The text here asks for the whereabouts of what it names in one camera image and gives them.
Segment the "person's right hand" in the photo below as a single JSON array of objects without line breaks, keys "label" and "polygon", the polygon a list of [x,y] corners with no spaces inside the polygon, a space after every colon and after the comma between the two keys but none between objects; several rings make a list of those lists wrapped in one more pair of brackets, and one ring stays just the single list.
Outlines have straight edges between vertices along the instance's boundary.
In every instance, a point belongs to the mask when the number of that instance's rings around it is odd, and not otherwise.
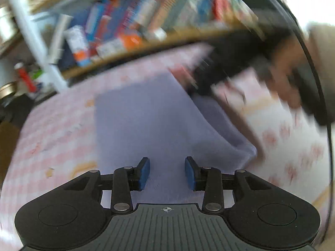
[{"label": "person's right hand", "polygon": [[296,36],[289,36],[281,40],[270,52],[271,78],[265,81],[265,84],[291,109],[300,108],[301,99],[298,89],[289,82],[289,76],[306,60],[303,48]]}]

